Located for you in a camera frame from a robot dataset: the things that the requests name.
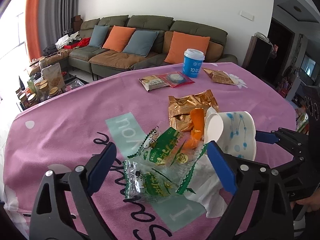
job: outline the green snack wrapper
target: green snack wrapper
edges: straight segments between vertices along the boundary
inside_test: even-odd
[[[124,161],[123,165],[126,199],[140,196],[142,201],[154,202],[175,195],[177,186],[156,169],[132,160]]]
[[[193,192],[188,188],[188,184],[196,161],[206,152],[206,146],[203,142],[199,142],[196,149],[183,148],[189,137],[188,133],[179,132],[172,127],[163,133],[159,127],[155,127],[147,135],[137,153],[128,156],[129,160],[124,162],[127,180],[126,198],[140,195],[143,200],[157,201],[159,197],[172,195],[172,192],[180,195],[186,190]],[[150,183],[155,181],[153,176],[161,182],[160,185]],[[164,182],[170,183],[171,187],[164,187]]]
[[[172,154],[180,137],[181,133],[172,127],[162,134],[159,127],[156,127],[148,134],[138,152],[128,158],[140,157],[150,164],[166,164],[167,157]]]

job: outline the blue gripper pad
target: blue gripper pad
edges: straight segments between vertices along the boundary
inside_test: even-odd
[[[207,154],[223,188],[234,195],[238,189],[236,176],[222,157],[223,152],[215,141],[208,143]]]
[[[93,193],[99,191],[111,166],[113,165],[117,155],[116,145],[114,143],[110,143],[110,146],[106,151],[101,154],[102,157],[100,161],[97,162],[96,166],[88,176],[87,192],[89,196],[92,196]]]
[[[269,143],[269,144],[274,144],[279,141],[279,138],[274,133],[261,132],[261,131],[256,131],[255,139],[257,142],[263,142],[263,143]]]

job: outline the person's hand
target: person's hand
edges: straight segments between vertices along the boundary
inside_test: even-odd
[[[291,202],[291,208],[294,207],[295,203],[299,205],[307,205],[307,212],[317,211],[320,209],[320,188],[318,188],[312,196],[304,199],[297,200],[295,202]]]

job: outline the blue pillow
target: blue pillow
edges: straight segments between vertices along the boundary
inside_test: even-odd
[[[159,32],[137,30],[122,52],[146,57]]]
[[[103,42],[105,41],[108,29],[109,26],[95,25],[91,35],[89,46],[101,49]]]

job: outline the orange curtain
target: orange curtain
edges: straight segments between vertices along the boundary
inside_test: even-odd
[[[30,62],[42,56],[38,32],[39,0],[26,0],[26,48]]]

